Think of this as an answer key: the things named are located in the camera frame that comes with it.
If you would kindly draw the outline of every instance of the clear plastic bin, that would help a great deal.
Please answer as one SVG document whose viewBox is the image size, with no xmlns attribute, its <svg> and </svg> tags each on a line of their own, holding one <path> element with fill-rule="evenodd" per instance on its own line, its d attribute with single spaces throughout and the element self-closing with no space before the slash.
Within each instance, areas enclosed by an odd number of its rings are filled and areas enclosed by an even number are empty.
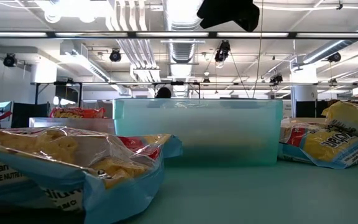
<svg viewBox="0 0 358 224">
<path fill-rule="evenodd" d="M 116 99 L 116 134 L 174 134 L 195 164 L 269 165 L 277 161 L 281 100 Z"/>
</svg>

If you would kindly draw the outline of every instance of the ceiling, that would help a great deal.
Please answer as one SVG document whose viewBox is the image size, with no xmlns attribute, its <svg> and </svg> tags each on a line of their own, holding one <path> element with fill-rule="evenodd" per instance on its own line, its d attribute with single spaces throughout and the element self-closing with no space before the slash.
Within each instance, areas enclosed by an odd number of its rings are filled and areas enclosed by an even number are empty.
<svg viewBox="0 0 358 224">
<path fill-rule="evenodd" d="M 264 6 L 284 7 L 284 8 L 308 8 L 313 7 L 319 0 L 266 0 Z M 325 0 L 318 7 L 338 6 L 339 0 Z M 3 1 L 5 4 L 21 7 L 16 1 Z M 28 7 L 34 7 L 36 4 L 31 1 L 22 1 L 22 4 Z M 345 6 L 357 6 L 358 0 L 343 0 Z M 159 0 L 146 1 L 146 24 L 148 30 L 163 31 L 164 18 L 162 11 L 151 10 L 161 6 Z M 308 31 L 308 32 L 352 32 L 357 29 L 358 9 L 341 10 L 316 10 L 316 11 L 276 11 L 271 9 L 263 10 L 263 17 L 260 16 L 257 31 Z M 62 18 L 55 24 L 50 24 L 44 19 L 44 12 L 41 9 L 17 9 L 0 4 L 0 30 L 61 30 L 61 31 L 89 31 L 89 30 L 107 30 L 104 24 L 104 18 L 97 18 L 92 23 L 81 22 L 78 18 Z M 221 24 L 207 31 L 242 31 L 234 22 Z M 208 60 L 213 57 L 216 48 L 221 40 L 208 39 L 203 44 L 196 45 L 195 63 L 192 68 L 191 80 L 201 81 L 204 78 L 204 72 L 210 73 L 212 82 L 238 82 L 239 76 L 243 81 L 254 82 L 257 77 L 267 73 L 272 67 L 280 63 L 280 60 L 287 58 L 291 54 L 307 54 L 318 47 L 329 42 L 329 40 L 230 40 L 231 55 L 225 61 L 223 68 L 216 68 L 214 62 Z M 0 40 L 0 46 L 32 46 L 48 53 L 49 55 L 61 59 L 60 57 L 61 40 L 19 40 L 4 39 Z M 106 71 L 111 72 L 112 77 L 120 81 L 132 82 L 129 76 L 130 63 L 122 60 L 119 63 L 111 63 L 108 55 L 113 48 L 119 48 L 115 40 L 81 40 L 89 49 L 90 59 L 96 61 L 99 66 Z M 152 50 L 160 67 L 160 76 L 165 78 L 169 76 L 169 51 L 166 44 L 160 40 L 151 40 Z M 103 57 L 98 56 L 98 52 L 104 53 Z M 342 55 L 342 61 L 358 54 L 358 42 L 339 52 Z M 354 60 L 341 63 L 332 69 L 328 62 L 318 63 L 318 79 L 329 80 L 330 77 L 358 69 L 358 57 Z M 72 77 L 78 81 L 97 81 L 97 78 L 86 70 L 67 65 L 72 72 Z M 289 81 L 289 69 L 284 68 L 281 71 L 283 79 Z M 358 74 L 349 77 L 344 82 L 358 81 Z"/>
</svg>

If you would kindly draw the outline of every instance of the person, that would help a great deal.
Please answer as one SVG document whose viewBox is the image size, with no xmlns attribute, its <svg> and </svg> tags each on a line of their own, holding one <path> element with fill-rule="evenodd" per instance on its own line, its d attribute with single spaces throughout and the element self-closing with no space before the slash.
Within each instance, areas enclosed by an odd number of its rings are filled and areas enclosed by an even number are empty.
<svg viewBox="0 0 358 224">
<path fill-rule="evenodd" d="M 171 90 L 167 87 L 161 87 L 158 92 L 156 98 L 171 98 Z"/>
</svg>

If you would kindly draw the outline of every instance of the snack bag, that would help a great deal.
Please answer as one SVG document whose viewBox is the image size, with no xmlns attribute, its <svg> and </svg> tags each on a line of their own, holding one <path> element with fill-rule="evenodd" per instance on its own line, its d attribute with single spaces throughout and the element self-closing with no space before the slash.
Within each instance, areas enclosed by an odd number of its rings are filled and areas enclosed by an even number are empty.
<svg viewBox="0 0 358 224">
<path fill-rule="evenodd" d="M 326 123 L 331 124 L 358 137 L 358 104 L 338 101 L 326 108 L 323 113 Z"/>
<path fill-rule="evenodd" d="M 103 118 L 104 108 L 99 110 L 81 108 L 54 108 L 50 113 L 51 118 Z"/>
<path fill-rule="evenodd" d="M 280 134 L 278 158 L 345 169 L 358 164 L 358 137 L 333 125 L 287 124 Z"/>
<path fill-rule="evenodd" d="M 55 208 L 114 223 L 144 211 L 163 180 L 168 134 L 117 137 L 66 127 L 0 129 L 0 212 Z"/>
</svg>

